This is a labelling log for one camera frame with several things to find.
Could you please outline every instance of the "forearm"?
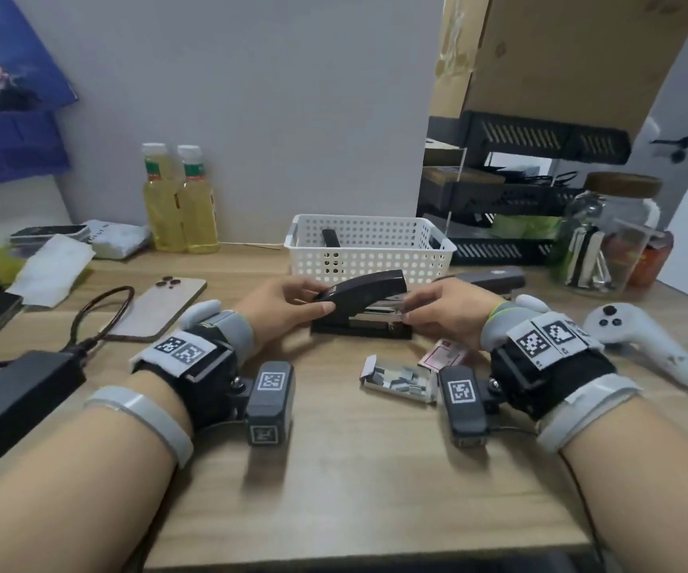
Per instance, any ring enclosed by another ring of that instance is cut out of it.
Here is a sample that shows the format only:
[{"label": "forearm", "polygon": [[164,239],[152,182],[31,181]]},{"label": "forearm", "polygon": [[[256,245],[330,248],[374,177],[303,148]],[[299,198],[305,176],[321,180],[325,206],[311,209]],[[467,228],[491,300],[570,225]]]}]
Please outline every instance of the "forearm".
[{"label": "forearm", "polygon": [[688,571],[688,435],[636,397],[563,449],[629,573]]},{"label": "forearm", "polygon": [[[141,372],[123,385],[192,432],[158,376]],[[117,570],[148,529],[174,468],[139,420],[84,410],[0,479],[0,571]]]}]

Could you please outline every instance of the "plastic bottle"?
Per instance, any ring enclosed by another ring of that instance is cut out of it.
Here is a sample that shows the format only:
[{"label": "plastic bottle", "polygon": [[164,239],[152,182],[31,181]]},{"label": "plastic bottle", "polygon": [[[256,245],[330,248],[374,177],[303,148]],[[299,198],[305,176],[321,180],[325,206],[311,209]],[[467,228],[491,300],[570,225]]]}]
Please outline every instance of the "plastic bottle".
[{"label": "plastic bottle", "polygon": [[185,166],[180,206],[187,250],[191,253],[215,253],[220,250],[220,243],[216,233],[214,194],[206,178],[201,149],[199,146],[180,144],[177,154]]},{"label": "plastic bottle", "polygon": [[142,186],[148,223],[155,248],[172,253],[185,253],[187,244],[182,229],[182,214],[177,200],[180,182],[175,178],[174,163],[164,143],[144,143],[148,180]]}]

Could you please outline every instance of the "human hand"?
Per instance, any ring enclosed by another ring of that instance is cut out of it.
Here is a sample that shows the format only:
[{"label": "human hand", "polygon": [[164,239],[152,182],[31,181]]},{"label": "human hand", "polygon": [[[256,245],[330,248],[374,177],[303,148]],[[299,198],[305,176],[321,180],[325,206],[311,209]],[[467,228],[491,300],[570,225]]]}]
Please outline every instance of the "human hand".
[{"label": "human hand", "polygon": [[503,298],[449,277],[419,287],[405,297],[402,321],[421,335],[461,341],[479,349],[479,336]]},{"label": "human hand", "polygon": [[254,330],[255,350],[294,327],[330,314],[336,304],[313,302],[323,282],[308,277],[278,277],[264,282],[233,308]]}]

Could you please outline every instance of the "bottle label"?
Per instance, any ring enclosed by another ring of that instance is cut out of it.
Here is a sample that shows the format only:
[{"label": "bottle label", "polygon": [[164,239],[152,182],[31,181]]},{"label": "bottle label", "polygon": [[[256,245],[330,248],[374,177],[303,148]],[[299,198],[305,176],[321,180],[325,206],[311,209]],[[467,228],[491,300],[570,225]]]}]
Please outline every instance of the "bottle label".
[{"label": "bottle label", "polygon": [[154,163],[151,160],[147,160],[146,172],[148,173],[148,181],[161,180],[161,167],[158,165],[158,163]]},{"label": "bottle label", "polygon": [[204,171],[204,163],[196,165],[188,165],[185,163],[185,176],[188,179],[205,179],[206,171]]}]

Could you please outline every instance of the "white vr controller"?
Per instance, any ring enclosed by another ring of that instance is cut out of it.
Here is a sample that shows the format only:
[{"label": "white vr controller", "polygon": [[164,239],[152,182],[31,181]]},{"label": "white vr controller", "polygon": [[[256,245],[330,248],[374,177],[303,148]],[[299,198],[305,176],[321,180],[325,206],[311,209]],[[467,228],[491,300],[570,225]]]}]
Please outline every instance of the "white vr controller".
[{"label": "white vr controller", "polygon": [[643,309],[608,303],[588,314],[583,329],[602,344],[631,343],[688,387],[688,353]]}]

